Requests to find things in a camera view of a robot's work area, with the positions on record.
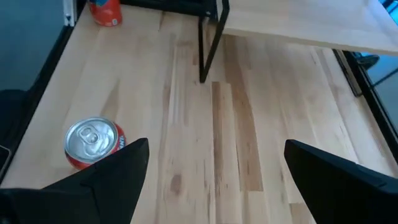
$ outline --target gray wall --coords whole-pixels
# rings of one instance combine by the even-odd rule
[[[28,90],[63,27],[62,0],[0,4],[0,90]]]

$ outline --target black object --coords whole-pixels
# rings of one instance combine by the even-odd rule
[[[1,189],[0,223],[128,224],[148,159],[148,140],[138,139],[42,190]]]
[[[318,224],[397,223],[397,179],[296,140],[284,154]]]
[[[229,0],[222,0],[223,5],[220,18],[218,18],[216,0],[121,0],[121,4],[198,16],[199,81],[200,83],[206,81],[228,18]],[[206,57],[206,63],[204,63],[203,21],[207,17],[216,23],[216,34],[211,42],[210,51]]]

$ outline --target wood grain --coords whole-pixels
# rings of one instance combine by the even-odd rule
[[[242,223],[231,86],[212,83],[217,224]]]
[[[199,84],[195,17],[122,11],[110,28],[83,11],[1,187],[76,172],[63,137],[90,116],[117,122],[129,142],[149,138],[132,223],[311,223],[283,158],[287,138],[396,177],[330,49],[226,36]]]
[[[230,0],[224,33],[398,55],[398,26],[378,0]]]

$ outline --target black frame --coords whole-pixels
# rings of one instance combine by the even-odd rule
[[[336,50],[333,50],[336,58],[341,62],[340,56],[337,54]],[[348,62],[348,65],[361,89],[362,95],[364,96],[369,108],[379,126],[387,145],[392,152],[395,161],[398,163],[398,134],[394,128],[388,114],[383,107],[380,97],[378,96],[376,90],[374,89],[374,84],[368,77],[367,72],[361,66],[356,63],[354,52],[343,51],[344,57]]]

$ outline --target wooden shelf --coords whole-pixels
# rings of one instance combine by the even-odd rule
[[[224,34],[398,55],[398,25],[378,0],[229,0]]]

